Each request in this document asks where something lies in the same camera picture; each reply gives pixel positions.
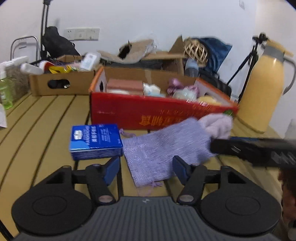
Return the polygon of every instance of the white wall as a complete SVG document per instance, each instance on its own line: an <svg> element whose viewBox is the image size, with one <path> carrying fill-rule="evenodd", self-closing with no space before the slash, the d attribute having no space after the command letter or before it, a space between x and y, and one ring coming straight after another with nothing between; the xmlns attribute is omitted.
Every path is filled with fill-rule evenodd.
<svg viewBox="0 0 296 241"><path fill-rule="evenodd" d="M265 32L286 49L296 54L296 11L284 0L258 0L256 13L256 32ZM293 67L285 66L285 85L293 77ZM270 126L282 137L292 118L296 118L296 84L281 97Z"/></svg>
<svg viewBox="0 0 296 241"><path fill-rule="evenodd" d="M98 27L99 41L75 41L76 49L118 53L127 40L152 35L158 47L168 50L180 34L216 36L233 45L220 68L224 81L235 72L252 46L257 0L54 0L49 10L49 25L66 28ZM0 62L8 60L9 47L24 35L39 37L42 0L6 0L0 7ZM245 71L233 81L233 92L245 78Z"/></svg>

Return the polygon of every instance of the purple drawstring bag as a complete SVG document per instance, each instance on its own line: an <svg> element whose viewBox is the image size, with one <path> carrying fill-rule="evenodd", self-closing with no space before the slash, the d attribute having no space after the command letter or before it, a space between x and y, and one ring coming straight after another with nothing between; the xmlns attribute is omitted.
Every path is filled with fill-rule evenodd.
<svg viewBox="0 0 296 241"><path fill-rule="evenodd" d="M196 165L214 156L209 151L210 135L195 118L122 142L136 187L169 179L175 155Z"/></svg>

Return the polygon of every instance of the black circular cover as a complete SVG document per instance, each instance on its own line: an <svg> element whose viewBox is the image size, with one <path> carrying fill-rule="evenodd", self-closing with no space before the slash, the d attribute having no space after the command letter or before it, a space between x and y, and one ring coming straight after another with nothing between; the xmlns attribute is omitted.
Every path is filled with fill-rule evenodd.
<svg viewBox="0 0 296 241"><path fill-rule="evenodd" d="M258 236L274 229L281 216L279 203L257 186L227 185L208 194L200 211L213 228L233 236Z"/></svg>
<svg viewBox="0 0 296 241"><path fill-rule="evenodd" d="M38 236L63 234L80 227L92 213L84 194L60 184L30 189L12 206L12 218L20 231Z"/></svg>

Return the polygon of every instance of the green bottle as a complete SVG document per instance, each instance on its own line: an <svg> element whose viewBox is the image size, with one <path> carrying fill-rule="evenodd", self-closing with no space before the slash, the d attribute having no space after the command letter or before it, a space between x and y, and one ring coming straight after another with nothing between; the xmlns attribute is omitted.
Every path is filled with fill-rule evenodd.
<svg viewBox="0 0 296 241"><path fill-rule="evenodd" d="M13 106L9 81L10 79L6 76L5 64L0 64L0 98L2 100L2 105L6 110Z"/></svg>

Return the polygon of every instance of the tissue pack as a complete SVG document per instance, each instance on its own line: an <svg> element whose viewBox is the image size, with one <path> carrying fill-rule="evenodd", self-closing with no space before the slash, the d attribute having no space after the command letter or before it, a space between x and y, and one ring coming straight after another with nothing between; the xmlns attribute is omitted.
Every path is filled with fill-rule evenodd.
<svg viewBox="0 0 296 241"><path fill-rule="evenodd" d="M123 155L115 124L73 126L69 149L75 161Z"/></svg>

